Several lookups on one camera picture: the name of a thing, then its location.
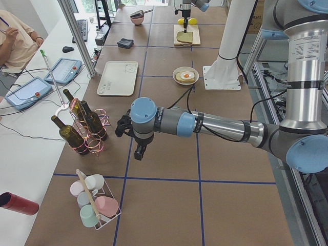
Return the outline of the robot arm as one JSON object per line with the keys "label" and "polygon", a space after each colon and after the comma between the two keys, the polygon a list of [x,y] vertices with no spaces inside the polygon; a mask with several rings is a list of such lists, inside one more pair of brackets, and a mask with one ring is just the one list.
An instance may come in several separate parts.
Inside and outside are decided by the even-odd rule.
{"label": "robot arm", "polygon": [[210,1],[206,0],[182,0],[181,3],[178,4],[178,1],[173,1],[175,8],[175,15],[180,11],[183,17],[183,32],[187,33],[188,21],[191,17],[191,7],[192,5],[196,6],[202,12],[205,12],[208,7]]}
{"label": "robot arm", "polygon": [[289,40],[286,115],[278,125],[232,120],[202,112],[158,107],[141,97],[132,102],[134,157],[143,158],[155,132],[182,137],[206,133],[266,150],[303,173],[327,168],[327,125],[321,120],[327,42],[327,1],[265,1],[262,33]]}

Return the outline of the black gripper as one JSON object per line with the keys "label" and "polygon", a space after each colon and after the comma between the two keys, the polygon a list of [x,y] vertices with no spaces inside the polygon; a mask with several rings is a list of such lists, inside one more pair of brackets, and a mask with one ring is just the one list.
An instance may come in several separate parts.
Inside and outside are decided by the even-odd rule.
{"label": "black gripper", "polygon": [[137,148],[134,152],[134,158],[136,160],[142,160],[147,149],[147,145],[150,144],[154,139],[154,133],[149,134],[136,134],[133,133],[133,137],[137,142]]}
{"label": "black gripper", "polygon": [[191,16],[191,10],[182,10],[182,17],[183,19],[183,31],[184,33],[187,32],[187,27],[188,27],[188,18]]}

